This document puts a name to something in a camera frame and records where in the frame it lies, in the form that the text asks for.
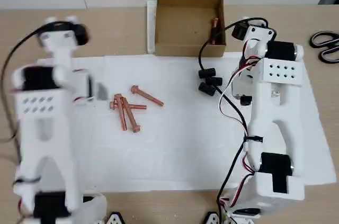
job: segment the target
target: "screw head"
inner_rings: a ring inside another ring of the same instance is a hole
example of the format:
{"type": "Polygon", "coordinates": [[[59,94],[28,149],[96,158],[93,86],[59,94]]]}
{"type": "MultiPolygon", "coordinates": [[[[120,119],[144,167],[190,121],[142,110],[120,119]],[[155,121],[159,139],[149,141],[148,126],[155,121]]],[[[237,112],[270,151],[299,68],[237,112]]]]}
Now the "screw head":
{"type": "Polygon", "coordinates": [[[137,133],[139,131],[140,131],[140,125],[136,125],[136,126],[133,127],[133,132],[134,133],[137,133]]]}
{"type": "Polygon", "coordinates": [[[137,93],[139,91],[139,87],[137,85],[134,85],[131,87],[132,94],[137,93]]]}
{"type": "Polygon", "coordinates": [[[120,93],[117,93],[116,95],[114,95],[114,99],[118,99],[118,98],[122,98],[122,95],[120,93]]]}

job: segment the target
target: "white plastic part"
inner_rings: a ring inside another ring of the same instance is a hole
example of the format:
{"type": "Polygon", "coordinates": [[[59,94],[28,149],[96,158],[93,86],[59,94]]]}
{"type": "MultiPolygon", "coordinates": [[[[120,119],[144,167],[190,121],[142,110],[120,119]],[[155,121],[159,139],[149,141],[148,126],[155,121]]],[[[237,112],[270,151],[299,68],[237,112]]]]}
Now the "white plastic part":
{"type": "Polygon", "coordinates": [[[40,40],[45,51],[52,54],[54,65],[71,69],[72,52],[78,47],[73,31],[45,32],[40,40]]]}
{"type": "Polygon", "coordinates": [[[72,71],[67,69],[65,66],[54,66],[53,79],[59,87],[67,88],[71,91],[74,90],[74,86],[72,85],[72,71]]]}
{"type": "MultiPolygon", "coordinates": [[[[18,92],[17,118],[20,121],[22,162],[15,179],[33,180],[40,176],[47,159],[58,167],[66,189],[65,206],[76,210],[81,201],[70,139],[70,92],[65,89],[18,92]]],[[[34,210],[37,183],[19,183],[14,193],[22,198],[29,212],[34,210]]]]}
{"type": "Polygon", "coordinates": [[[304,48],[301,45],[295,44],[296,61],[301,61],[304,57],[304,48]]]}
{"type": "Polygon", "coordinates": [[[263,58],[251,71],[252,76],[261,82],[302,84],[302,64],[297,61],[263,58]]]}
{"type": "MultiPolygon", "coordinates": [[[[238,222],[256,219],[263,214],[278,211],[292,202],[305,198],[305,185],[302,179],[304,169],[303,133],[300,116],[300,89],[302,86],[302,58],[304,49],[295,44],[296,61],[265,58],[268,39],[265,35],[257,36],[252,47],[247,47],[245,57],[258,56],[262,59],[251,69],[244,71],[233,81],[233,96],[252,96],[252,115],[248,125],[249,136],[263,137],[263,140],[275,140],[267,137],[267,131],[275,123],[286,143],[286,154],[292,161],[292,176],[287,176],[288,192],[273,192],[272,174],[256,172],[244,185],[240,197],[234,207],[228,208],[228,214],[238,222]],[[273,96],[280,95],[280,104],[273,102],[273,96]],[[256,216],[233,214],[238,209],[259,208],[261,213],[256,216]]],[[[248,141],[244,144],[248,159],[256,171],[261,166],[263,144],[248,141]]],[[[236,189],[225,194],[233,198],[236,189]]]]}
{"type": "MultiPolygon", "coordinates": [[[[257,219],[261,215],[274,213],[282,210],[290,203],[300,202],[305,199],[305,187],[301,178],[287,176],[287,188],[287,193],[273,192],[272,174],[255,173],[244,185],[236,205],[229,208],[228,211],[260,208],[260,214],[247,217],[247,219],[257,219]]],[[[235,218],[244,217],[233,213],[231,215],[235,218]]]]}
{"type": "MultiPolygon", "coordinates": [[[[267,43],[268,41],[272,39],[273,35],[274,35],[274,32],[271,29],[250,25],[247,29],[244,42],[246,42],[247,40],[251,40],[251,39],[258,39],[258,40],[263,41],[264,43],[267,43]]],[[[251,48],[255,46],[257,41],[254,40],[252,43],[253,44],[248,42],[247,45],[251,48]]]]}
{"type": "Polygon", "coordinates": [[[13,84],[15,89],[20,90],[23,87],[24,78],[23,78],[23,75],[22,75],[22,70],[25,67],[27,67],[27,66],[21,67],[20,69],[16,69],[14,71],[14,73],[12,74],[12,84],[13,84]]]}
{"type": "MultiPolygon", "coordinates": [[[[272,122],[276,123],[282,133],[286,143],[287,154],[294,164],[293,175],[301,177],[304,168],[303,159],[303,136],[300,121],[300,84],[294,84],[291,79],[288,83],[283,83],[280,87],[280,105],[275,105],[271,99],[272,81],[264,76],[261,69],[270,66],[270,59],[264,58],[260,61],[262,65],[254,68],[253,92],[252,92],[252,115],[248,125],[250,136],[263,137],[264,140],[274,140],[266,138],[267,130],[272,122]]],[[[301,77],[301,67],[297,68],[298,76],[301,77]]],[[[262,144],[257,141],[250,141],[245,144],[248,151],[249,160],[256,170],[260,167],[262,144]]]]}
{"type": "MultiPolygon", "coordinates": [[[[70,129],[72,121],[72,51],[77,48],[73,31],[46,32],[40,40],[47,52],[53,56],[53,80],[60,89],[41,91],[25,91],[15,94],[16,115],[20,122],[22,161],[17,168],[15,179],[35,180],[40,177],[44,164],[52,160],[58,168],[65,182],[65,206],[69,212],[89,205],[102,205],[105,198],[91,201],[91,204],[82,203],[82,195],[78,188],[77,168],[73,158],[72,139],[70,129]]],[[[14,83],[22,85],[20,78],[22,69],[14,73],[14,83]]],[[[34,197],[39,189],[39,182],[17,183],[14,193],[22,198],[23,205],[29,213],[34,210],[34,197]]],[[[60,223],[72,223],[62,220],[60,223]]]]}

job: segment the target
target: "white foam sheet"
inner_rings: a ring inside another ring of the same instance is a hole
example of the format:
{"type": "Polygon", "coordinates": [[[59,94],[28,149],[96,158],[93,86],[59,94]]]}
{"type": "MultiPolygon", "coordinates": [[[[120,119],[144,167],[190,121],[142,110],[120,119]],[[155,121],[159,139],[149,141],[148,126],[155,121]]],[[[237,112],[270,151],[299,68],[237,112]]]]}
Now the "white foam sheet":
{"type": "MultiPolygon", "coordinates": [[[[225,53],[223,58],[206,58],[203,63],[207,68],[215,67],[226,81],[239,58],[240,53],[225,53]]],[[[120,192],[220,187],[242,142],[243,129],[219,113],[219,94],[210,97],[198,91],[201,80],[196,58],[75,58],[74,67],[89,69],[110,97],[121,93],[130,103],[148,107],[134,111],[140,133],[122,131],[118,112],[109,110],[108,101],[95,99],[75,108],[73,140],[82,189],[120,192]],[[134,84],[164,101],[164,107],[132,95],[134,84]]],[[[301,98],[305,183],[333,183],[335,169],[306,69],[301,98]]],[[[248,122],[251,107],[239,107],[248,122]]],[[[224,110],[234,113],[226,104],[224,110]]],[[[264,145],[267,151],[285,153],[278,127],[270,128],[264,145]]],[[[228,186],[236,186],[245,173],[238,162],[228,186]]],[[[53,175],[48,177],[45,183],[51,182],[53,175]]]]}

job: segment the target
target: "white wire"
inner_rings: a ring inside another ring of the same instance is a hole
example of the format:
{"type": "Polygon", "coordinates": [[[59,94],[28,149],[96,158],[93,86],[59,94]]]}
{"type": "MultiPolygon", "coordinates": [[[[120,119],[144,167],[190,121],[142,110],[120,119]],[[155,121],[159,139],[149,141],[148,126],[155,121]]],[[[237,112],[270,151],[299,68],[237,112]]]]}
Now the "white wire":
{"type": "Polygon", "coordinates": [[[227,88],[232,84],[233,80],[234,80],[234,79],[235,79],[242,71],[244,71],[245,69],[247,69],[247,68],[250,67],[250,66],[252,66],[252,64],[245,65],[243,68],[241,68],[241,69],[239,69],[238,71],[236,71],[236,72],[233,73],[233,75],[231,76],[229,82],[227,83],[227,85],[226,85],[224,91],[222,92],[222,94],[221,94],[221,96],[220,96],[220,98],[219,98],[219,102],[218,102],[218,109],[219,109],[219,111],[221,112],[221,114],[222,114],[223,116],[225,116],[225,117],[232,118],[233,120],[236,120],[237,122],[239,122],[239,123],[243,126],[246,135],[247,135],[247,130],[246,130],[245,126],[243,125],[243,123],[242,123],[239,119],[237,119],[237,118],[235,118],[235,117],[233,117],[233,116],[231,116],[231,115],[227,115],[227,114],[225,114],[225,113],[222,111],[222,108],[221,108],[221,101],[222,101],[222,96],[225,94],[227,88]]]}

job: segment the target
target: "black cylindrical part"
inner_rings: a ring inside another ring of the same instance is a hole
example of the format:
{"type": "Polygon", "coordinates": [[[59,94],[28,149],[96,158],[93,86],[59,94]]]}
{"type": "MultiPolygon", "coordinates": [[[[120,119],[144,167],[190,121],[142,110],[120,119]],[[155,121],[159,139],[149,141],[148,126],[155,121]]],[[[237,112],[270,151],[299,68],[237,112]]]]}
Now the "black cylindrical part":
{"type": "Polygon", "coordinates": [[[207,77],[206,78],[206,84],[207,85],[221,86],[222,85],[222,77],[207,77]]]}
{"type": "Polygon", "coordinates": [[[199,90],[210,95],[210,96],[213,96],[214,93],[216,92],[216,89],[213,86],[207,85],[204,82],[200,83],[199,90]]]}
{"type": "Polygon", "coordinates": [[[202,69],[199,71],[200,78],[214,77],[215,75],[216,75],[216,69],[214,68],[202,69]]]}

